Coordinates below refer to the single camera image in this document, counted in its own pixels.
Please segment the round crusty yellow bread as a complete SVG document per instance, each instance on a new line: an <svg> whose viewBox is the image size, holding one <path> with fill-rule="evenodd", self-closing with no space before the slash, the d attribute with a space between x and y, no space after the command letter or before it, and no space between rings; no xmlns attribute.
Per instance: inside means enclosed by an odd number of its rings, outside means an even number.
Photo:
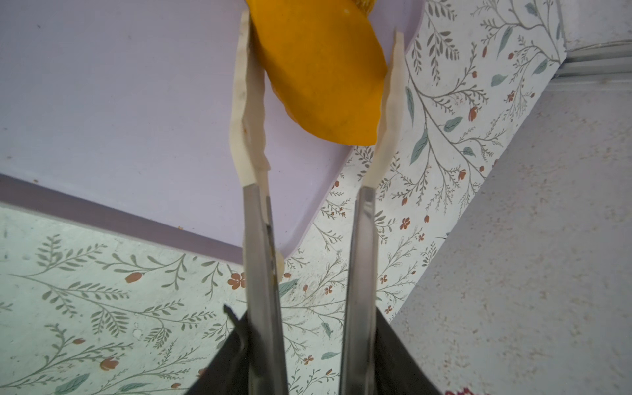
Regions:
<svg viewBox="0 0 632 395"><path fill-rule="evenodd" d="M375 7L376 0L353 0L353 2L365 16L369 16Z"/></svg>

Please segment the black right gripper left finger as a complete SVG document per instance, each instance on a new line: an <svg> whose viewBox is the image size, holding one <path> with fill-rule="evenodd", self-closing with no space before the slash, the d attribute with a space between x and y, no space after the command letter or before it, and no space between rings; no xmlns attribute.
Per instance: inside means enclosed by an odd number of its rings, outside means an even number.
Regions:
<svg viewBox="0 0 632 395"><path fill-rule="evenodd" d="M186 395L249 393L250 330L247 314L239 319L228 305L223 306L223 311L234 324L234 328Z"/></svg>

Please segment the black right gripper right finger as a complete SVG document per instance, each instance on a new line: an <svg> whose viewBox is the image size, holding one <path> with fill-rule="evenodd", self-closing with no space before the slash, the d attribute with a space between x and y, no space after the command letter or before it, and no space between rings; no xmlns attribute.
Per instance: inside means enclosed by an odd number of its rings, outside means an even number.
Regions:
<svg viewBox="0 0 632 395"><path fill-rule="evenodd" d="M376 314L375 393L441 395L379 311Z"/></svg>

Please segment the orange oval bread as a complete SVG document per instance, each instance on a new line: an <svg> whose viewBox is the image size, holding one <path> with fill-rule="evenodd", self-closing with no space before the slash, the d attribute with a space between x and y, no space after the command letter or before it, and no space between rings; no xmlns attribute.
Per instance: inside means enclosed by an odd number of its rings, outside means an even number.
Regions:
<svg viewBox="0 0 632 395"><path fill-rule="evenodd" d="M257 51L286 112L317 138L373 146L387 64L353 1L250 1Z"/></svg>

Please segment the cream bread tongs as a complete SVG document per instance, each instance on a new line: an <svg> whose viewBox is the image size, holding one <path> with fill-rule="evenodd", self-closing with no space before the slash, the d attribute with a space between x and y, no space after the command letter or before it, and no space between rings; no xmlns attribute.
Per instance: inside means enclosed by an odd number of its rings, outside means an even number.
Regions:
<svg viewBox="0 0 632 395"><path fill-rule="evenodd" d="M230 150L243 188L243 264L250 331L251 394L288 392L277 256L264 150L264 72L255 53L250 12L241 15L235 59ZM375 394L376 280L379 238L376 189L388 170L403 122L405 39L393 34L378 142L355 202L342 346L341 394Z"/></svg>

